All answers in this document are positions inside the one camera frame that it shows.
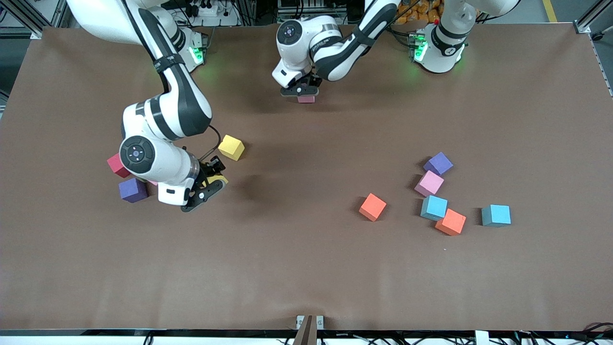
cyan block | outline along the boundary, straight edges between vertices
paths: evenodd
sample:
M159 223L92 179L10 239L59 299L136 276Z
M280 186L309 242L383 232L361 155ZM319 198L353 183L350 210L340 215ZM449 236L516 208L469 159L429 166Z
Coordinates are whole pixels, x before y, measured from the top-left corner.
M447 170L453 167L453 163L445 156L443 152L437 153L430 158L424 165L424 169L429 170L439 176L442 176Z
M507 205L490 205L481 209L481 218L486 227L507 227L511 225L511 208Z
M135 203L149 196L145 183L136 177L120 183L119 194L122 199L130 203Z
M441 220L447 211L447 200L430 195L424 199L421 216L432 220Z

brown table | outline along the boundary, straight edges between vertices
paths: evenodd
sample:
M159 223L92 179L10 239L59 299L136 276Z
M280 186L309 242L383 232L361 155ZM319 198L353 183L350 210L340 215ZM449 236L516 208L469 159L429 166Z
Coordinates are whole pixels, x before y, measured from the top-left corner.
M120 200L121 113L161 92L145 50L33 41L0 125L2 328L582 329L613 315L611 98L570 24L478 25L450 73L384 34L316 104L279 96L275 27L219 29L194 72L230 184L190 214ZM196 155L207 132L184 139ZM461 236L419 217L425 158ZM388 203L375 223L369 193ZM514 224L480 226L508 204Z

